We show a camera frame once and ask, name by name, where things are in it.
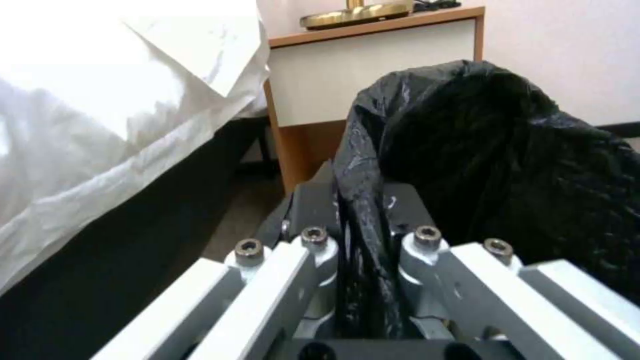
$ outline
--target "white mattress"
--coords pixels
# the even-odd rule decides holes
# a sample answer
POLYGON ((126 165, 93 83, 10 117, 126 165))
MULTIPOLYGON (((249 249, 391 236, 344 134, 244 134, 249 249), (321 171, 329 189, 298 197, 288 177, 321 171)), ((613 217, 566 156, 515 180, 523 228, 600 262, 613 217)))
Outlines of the white mattress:
POLYGON ((252 108, 268 45, 255 3, 237 4, 0 24, 0 295, 252 108))

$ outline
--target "white wall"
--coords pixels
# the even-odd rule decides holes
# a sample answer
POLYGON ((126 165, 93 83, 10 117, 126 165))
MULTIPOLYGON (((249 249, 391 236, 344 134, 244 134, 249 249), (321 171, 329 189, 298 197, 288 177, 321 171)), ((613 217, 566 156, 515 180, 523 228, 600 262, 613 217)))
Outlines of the white wall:
MULTIPOLYGON (((640 121, 638 1, 462 2, 486 6, 485 60, 530 79, 592 125, 640 121)), ((301 16, 344 7, 339 0, 258 3, 270 37, 300 32, 301 16)))

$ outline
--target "hex socket bolt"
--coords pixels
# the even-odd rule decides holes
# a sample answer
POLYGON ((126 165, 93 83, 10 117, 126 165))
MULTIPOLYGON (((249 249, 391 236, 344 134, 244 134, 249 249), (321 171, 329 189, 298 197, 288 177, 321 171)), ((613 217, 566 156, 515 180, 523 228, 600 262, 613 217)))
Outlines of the hex socket bolt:
POLYGON ((442 233, 435 226, 422 225, 413 232, 413 240, 422 249, 437 251, 442 241, 442 233))
POLYGON ((484 248, 501 263, 509 266, 513 257, 513 247, 506 241, 488 238, 484 241, 484 248))
POLYGON ((244 239, 234 248, 236 261, 241 266, 256 266, 264 260, 264 249, 258 239, 244 239))
POLYGON ((302 245, 311 252, 322 250, 329 238, 326 230, 319 226, 306 227, 302 230, 300 237, 302 238, 302 245))

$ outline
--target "garbage bag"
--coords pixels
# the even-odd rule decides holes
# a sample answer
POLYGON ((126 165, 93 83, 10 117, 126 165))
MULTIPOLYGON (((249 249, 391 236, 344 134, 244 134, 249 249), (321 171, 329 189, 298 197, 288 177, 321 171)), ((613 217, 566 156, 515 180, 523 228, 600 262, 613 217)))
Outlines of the garbage bag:
POLYGON ((382 77, 357 95, 334 172, 351 226, 347 335, 412 333, 385 181, 412 184, 452 245, 502 238, 525 264, 565 258, 640 304, 638 154, 508 70, 454 61, 382 77))

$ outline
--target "drawer front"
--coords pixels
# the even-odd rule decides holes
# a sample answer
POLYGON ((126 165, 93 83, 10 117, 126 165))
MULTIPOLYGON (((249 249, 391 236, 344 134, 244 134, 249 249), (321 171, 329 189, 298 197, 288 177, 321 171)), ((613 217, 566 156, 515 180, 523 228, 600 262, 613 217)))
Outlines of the drawer front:
POLYGON ((473 59, 474 35, 472 19, 274 49, 278 124, 346 119, 356 94, 389 72, 473 59))

